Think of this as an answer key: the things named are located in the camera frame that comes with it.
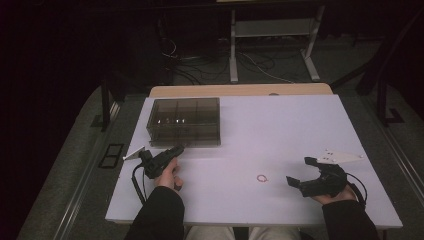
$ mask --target dark background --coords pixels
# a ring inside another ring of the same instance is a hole
[[[15,239],[76,116],[102,81],[107,82],[115,99],[123,100],[129,92],[148,92],[151,86],[171,84],[172,76],[165,70],[167,61],[159,41],[163,35],[156,25],[163,15],[92,16],[81,14],[83,5],[76,1],[0,4],[0,236]],[[333,3],[326,8],[320,37],[342,33],[396,36],[418,9],[417,4],[405,2]],[[202,44],[213,45],[217,38],[229,36],[228,11],[191,13],[197,21],[187,14],[168,13],[164,17],[166,36],[181,46],[201,49]],[[248,10],[242,16],[261,14],[269,16],[266,11]],[[383,77],[424,119],[422,26],[423,16],[402,41]]]

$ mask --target black sleeve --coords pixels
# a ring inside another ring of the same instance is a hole
[[[357,201],[322,206],[330,240],[378,240],[377,229]]]
[[[156,187],[134,219],[125,239],[183,239],[184,204],[167,187]]]

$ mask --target floor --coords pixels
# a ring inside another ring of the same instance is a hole
[[[172,66],[174,85],[230,84],[227,43],[221,39],[218,53],[202,56],[177,46],[176,54],[172,53],[173,59],[179,59]],[[380,44],[359,42],[353,47],[352,43],[350,36],[330,36],[317,41],[312,59],[322,82],[330,84],[361,66],[372,58]],[[304,38],[238,40],[238,84],[310,82],[300,56],[305,44]],[[334,89],[334,93],[341,97],[404,224],[403,228],[389,229],[387,239],[423,239],[424,202],[417,194],[422,189],[414,185],[420,180],[409,177],[406,173],[411,168],[399,159],[407,159],[418,175],[424,176],[421,161],[424,122],[395,89],[389,88],[388,107],[395,108],[404,122],[382,127],[374,114],[375,92],[369,96],[358,96],[355,92],[360,79],[361,75],[353,78]],[[122,155],[125,155],[145,97],[145,94],[131,94],[124,102],[114,105],[111,125],[101,132],[96,122],[101,115],[100,90],[93,92],[81,109],[19,239],[123,239],[129,226],[104,220],[122,161],[115,169],[98,168],[97,163],[112,143],[124,144]],[[324,227],[302,230],[316,240],[328,239]]]

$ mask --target metal frame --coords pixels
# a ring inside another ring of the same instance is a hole
[[[303,61],[305,62],[306,68],[308,69],[309,72],[309,76],[311,77],[312,82],[319,82],[320,81],[320,77],[318,75],[318,72],[315,68],[314,63],[312,62],[311,59],[311,53],[312,53],[312,49],[314,47],[315,44],[315,40],[317,38],[318,35],[318,30],[319,27],[321,25],[321,20],[322,20],[322,16],[324,15],[324,10],[325,10],[325,6],[320,6],[318,8],[317,14],[314,18],[313,24],[312,24],[312,28],[311,31],[308,33],[306,32],[305,34],[309,35],[309,42],[308,45],[306,46],[305,49],[301,50],[301,54],[303,57]],[[235,10],[232,10],[231,12],[231,55],[230,55],[230,81],[231,83],[237,83],[238,82],[238,73],[237,73],[237,60],[236,60],[236,53],[235,53],[235,42],[236,42],[236,37],[251,37],[251,36],[258,36],[257,34],[238,34],[237,33],[237,22],[236,22],[236,17],[235,17]],[[304,21],[305,19],[291,19],[288,21]],[[261,23],[259,22],[254,22],[253,24],[258,25],[258,24],[267,24],[267,23],[271,23],[273,22],[275,24],[275,21],[261,21]],[[296,32],[275,32],[272,33],[272,35],[305,35],[302,34],[302,31],[299,31],[298,33]],[[269,36],[269,34],[260,34],[261,36]]]

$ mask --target small black object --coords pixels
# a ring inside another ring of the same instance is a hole
[[[144,173],[149,179],[159,177],[162,175],[163,169],[168,166],[169,162],[183,152],[184,147],[182,145],[165,150],[156,155],[156,157],[152,157],[149,150],[141,151],[139,157],[141,158],[141,166],[144,167]]]
[[[306,165],[318,167],[321,175],[311,181],[301,182],[295,178],[287,176],[287,183],[291,187],[298,188],[303,197],[314,197],[329,194],[331,197],[337,196],[348,184],[347,174],[336,164],[318,163],[317,159],[305,157]]]
[[[153,157],[149,150],[141,151],[138,155],[141,158],[141,163],[137,165],[132,173],[131,181],[134,184],[135,191],[137,192],[138,197],[140,198],[141,203],[144,205],[146,203],[146,192],[144,195],[141,192],[140,187],[138,186],[137,179],[135,178],[135,172],[140,167],[144,167],[143,170],[143,189],[144,189],[144,175],[149,179],[154,179],[162,175],[162,171],[166,168],[174,157],[178,157],[181,153],[184,152],[184,147],[182,145],[175,146],[172,149],[165,150],[164,152],[159,153],[156,157]]]
[[[104,168],[104,169],[114,169],[116,165],[118,165],[119,157],[121,156],[122,148],[124,147],[124,144],[109,144],[109,146],[106,149],[106,153],[103,156],[102,160],[99,162],[98,167]],[[105,164],[106,159],[113,159],[112,165]]]

